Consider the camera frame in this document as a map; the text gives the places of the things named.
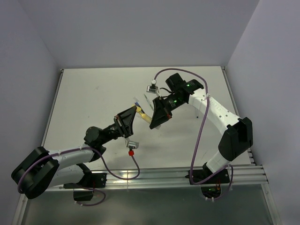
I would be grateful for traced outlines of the yellow highlighter pen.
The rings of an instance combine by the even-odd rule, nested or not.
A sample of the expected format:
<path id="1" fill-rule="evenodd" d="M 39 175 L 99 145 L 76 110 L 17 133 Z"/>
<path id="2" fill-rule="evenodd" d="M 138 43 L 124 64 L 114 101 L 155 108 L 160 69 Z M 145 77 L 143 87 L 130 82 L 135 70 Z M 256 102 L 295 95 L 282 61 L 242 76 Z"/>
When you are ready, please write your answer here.
<path id="1" fill-rule="evenodd" d="M 151 123 L 152 118 L 151 118 L 150 116 L 148 116 L 147 114 L 141 113 L 140 116 L 141 116 L 141 118 L 142 118 L 144 121 L 146 121 L 147 123 L 149 123 L 149 124 Z"/>

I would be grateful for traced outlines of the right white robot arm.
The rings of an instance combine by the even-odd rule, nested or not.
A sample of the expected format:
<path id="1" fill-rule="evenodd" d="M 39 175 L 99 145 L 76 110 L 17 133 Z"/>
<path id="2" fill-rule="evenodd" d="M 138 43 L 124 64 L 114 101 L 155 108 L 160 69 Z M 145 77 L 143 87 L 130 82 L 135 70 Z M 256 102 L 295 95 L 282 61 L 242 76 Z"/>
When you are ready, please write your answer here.
<path id="1" fill-rule="evenodd" d="M 253 145 L 253 124 L 245 117 L 227 110 L 215 98 L 208 94 L 208 87 L 193 79 L 186 82 L 178 73 L 166 79 L 170 89 L 167 97 L 153 99 L 154 112 L 150 129 L 167 122 L 172 111 L 187 103 L 203 113 L 203 119 L 209 119 L 221 134 L 218 150 L 204 165 L 203 178 L 212 183 L 219 177 L 219 170 Z"/>

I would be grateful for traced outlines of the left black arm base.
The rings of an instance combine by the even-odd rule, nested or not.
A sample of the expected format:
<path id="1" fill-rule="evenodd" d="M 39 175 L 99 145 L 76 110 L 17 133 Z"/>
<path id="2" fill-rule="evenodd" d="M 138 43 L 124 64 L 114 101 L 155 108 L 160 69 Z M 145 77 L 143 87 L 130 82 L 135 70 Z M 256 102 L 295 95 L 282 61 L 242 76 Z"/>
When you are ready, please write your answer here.
<path id="1" fill-rule="evenodd" d="M 83 206 L 94 206 L 102 203 L 106 194 L 100 190 L 106 185 L 107 173 L 89 173 L 85 174 L 78 183 L 67 183 L 63 185 L 64 189 L 73 189 L 73 199 L 77 204 Z M 103 198 L 100 202 L 87 204 L 92 200 L 95 194 L 102 194 Z"/>

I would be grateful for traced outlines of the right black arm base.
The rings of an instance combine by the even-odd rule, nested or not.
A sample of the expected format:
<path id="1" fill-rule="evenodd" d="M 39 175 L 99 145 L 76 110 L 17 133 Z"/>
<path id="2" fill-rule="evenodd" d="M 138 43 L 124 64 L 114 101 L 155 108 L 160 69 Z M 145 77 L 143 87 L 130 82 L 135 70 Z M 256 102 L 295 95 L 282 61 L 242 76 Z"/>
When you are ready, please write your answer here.
<path id="1" fill-rule="evenodd" d="M 208 168 L 196 169 L 187 172 L 185 176 L 189 180 L 190 185 L 204 185 L 201 187 L 201 193 L 206 201 L 214 202 L 225 195 L 232 187 L 233 182 L 233 169 L 228 172 L 227 167 L 212 173 Z"/>

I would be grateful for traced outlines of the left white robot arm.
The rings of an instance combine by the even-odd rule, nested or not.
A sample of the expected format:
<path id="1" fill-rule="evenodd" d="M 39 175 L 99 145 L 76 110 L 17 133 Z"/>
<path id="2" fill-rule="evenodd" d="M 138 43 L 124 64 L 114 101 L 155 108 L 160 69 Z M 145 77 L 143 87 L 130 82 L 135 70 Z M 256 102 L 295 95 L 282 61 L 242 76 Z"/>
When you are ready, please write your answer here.
<path id="1" fill-rule="evenodd" d="M 132 106 L 114 116 L 114 123 L 101 129 L 95 126 L 86 130 L 83 145 L 68 150 L 46 150 L 43 146 L 35 148 L 12 172 L 20 194 L 34 199 L 49 187 L 73 183 L 89 187 L 92 172 L 85 163 L 103 159 L 104 144 L 119 137 L 125 139 L 128 154 L 134 157 L 137 143 L 129 140 L 133 135 L 133 121 L 137 106 Z"/>

